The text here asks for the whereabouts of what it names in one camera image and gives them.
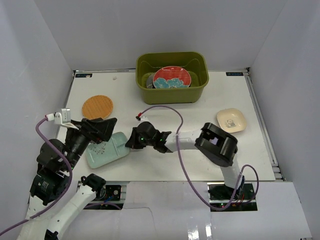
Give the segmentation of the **mint green rectangular plate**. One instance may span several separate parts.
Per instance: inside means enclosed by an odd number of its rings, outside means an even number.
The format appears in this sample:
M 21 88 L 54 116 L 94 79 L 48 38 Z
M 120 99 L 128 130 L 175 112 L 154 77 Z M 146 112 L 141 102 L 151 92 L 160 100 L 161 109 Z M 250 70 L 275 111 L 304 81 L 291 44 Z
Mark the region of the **mint green rectangular plate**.
M 90 143 L 85 151 L 88 166 L 91 169 L 100 168 L 127 156 L 130 149 L 126 147 L 128 139 L 123 132 L 113 133 L 109 141 Z

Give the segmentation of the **grey reindeer round plate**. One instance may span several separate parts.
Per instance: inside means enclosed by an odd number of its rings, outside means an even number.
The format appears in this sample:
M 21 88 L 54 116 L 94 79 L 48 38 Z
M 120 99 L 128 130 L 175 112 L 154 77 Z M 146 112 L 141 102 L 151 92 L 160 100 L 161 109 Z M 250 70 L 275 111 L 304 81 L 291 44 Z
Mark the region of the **grey reindeer round plate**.
M 154 88 L 154 85 L 153 85 L 153 76 L 150 75 L 147 80 L 146 80 L 146 83 L 145 83 L 145 86 L 147 89 L 153 89 Z

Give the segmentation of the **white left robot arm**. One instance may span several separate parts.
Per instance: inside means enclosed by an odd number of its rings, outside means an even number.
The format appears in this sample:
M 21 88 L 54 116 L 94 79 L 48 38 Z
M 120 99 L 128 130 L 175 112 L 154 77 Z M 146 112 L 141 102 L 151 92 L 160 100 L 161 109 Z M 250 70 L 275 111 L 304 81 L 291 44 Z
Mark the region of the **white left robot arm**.
M 53 121 L 67 128 L 65 141 L 47 139 L 40 131 L 44 122 Z M 111 139 L 116 118 L 103 120 L 59 120 L 57 113 L 45 116 L 35 127 L 44 141 L 36 159 L 37 173 L 30 188 L 28 210 L 19 240 L 60 240 L 82 209 L 94 199 L 105 196 L 106 181 L 91 173 L 81 177 L 81 185 L 71 200 L 58 212 L 54 206 L 69 190 L 73 169 L 89 144 Z

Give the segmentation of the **red floral round plate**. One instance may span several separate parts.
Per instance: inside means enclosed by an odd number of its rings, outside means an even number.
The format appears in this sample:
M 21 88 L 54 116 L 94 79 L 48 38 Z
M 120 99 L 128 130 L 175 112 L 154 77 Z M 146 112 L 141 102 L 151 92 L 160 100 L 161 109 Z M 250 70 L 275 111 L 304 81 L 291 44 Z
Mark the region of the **red floral round plate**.
M 180 66 L 163 67 L 153 76 L 153 86 L 156 89 L 188 88 L 191 83 L 191 75 Z

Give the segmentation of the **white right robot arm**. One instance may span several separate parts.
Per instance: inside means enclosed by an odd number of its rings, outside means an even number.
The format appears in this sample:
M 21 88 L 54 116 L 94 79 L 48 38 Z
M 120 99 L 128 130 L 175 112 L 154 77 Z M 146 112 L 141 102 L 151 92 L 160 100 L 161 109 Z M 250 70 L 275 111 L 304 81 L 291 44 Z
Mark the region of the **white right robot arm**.
M 149 121 L 132 128 L 125 146 L 140 150 L 147 146 L 166 154 L 181 150 L 199 150 L 213 164 L 220 167 L 226 195 L 236 200 L 244 193 L 244 178 L 238 178 L 240 167 L 236 161 L 238 140 L 212 123 L 188 132 L 159 131 Z

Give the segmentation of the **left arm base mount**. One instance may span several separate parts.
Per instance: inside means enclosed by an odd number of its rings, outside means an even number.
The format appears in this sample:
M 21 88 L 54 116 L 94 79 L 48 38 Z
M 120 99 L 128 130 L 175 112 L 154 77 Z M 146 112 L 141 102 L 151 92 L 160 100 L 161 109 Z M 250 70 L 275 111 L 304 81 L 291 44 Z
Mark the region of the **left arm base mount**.
M 85 210 L 121 210 L 126 199 L 126 185 L 108 183 L 100 194 L 89 202 Z

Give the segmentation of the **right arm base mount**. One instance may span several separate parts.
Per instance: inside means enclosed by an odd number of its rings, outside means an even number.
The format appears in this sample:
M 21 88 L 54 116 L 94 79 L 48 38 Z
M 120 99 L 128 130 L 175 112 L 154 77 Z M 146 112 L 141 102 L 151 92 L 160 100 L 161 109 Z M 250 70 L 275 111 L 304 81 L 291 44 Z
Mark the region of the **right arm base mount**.
M 210 205 L 225 208 L 233 190 L 224 184 L 208 184 L 207 188 Z M 230 207 L 225 212 L 256 212 L 257 210 L 254 186 L 252 183 L 245 183 L 241 192 L 235 194 Z

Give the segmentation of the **orange woven rattan plate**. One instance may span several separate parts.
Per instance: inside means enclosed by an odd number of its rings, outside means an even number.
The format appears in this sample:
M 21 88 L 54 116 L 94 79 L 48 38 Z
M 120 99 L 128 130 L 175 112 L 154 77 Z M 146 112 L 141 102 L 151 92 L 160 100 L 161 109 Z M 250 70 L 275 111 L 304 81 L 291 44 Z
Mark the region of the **orange woven rattan plate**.
M 94 95 L 82 105 L 82 115 L 89 119 L 106 119 L 113 111 L 113 101 L 105 95 Z

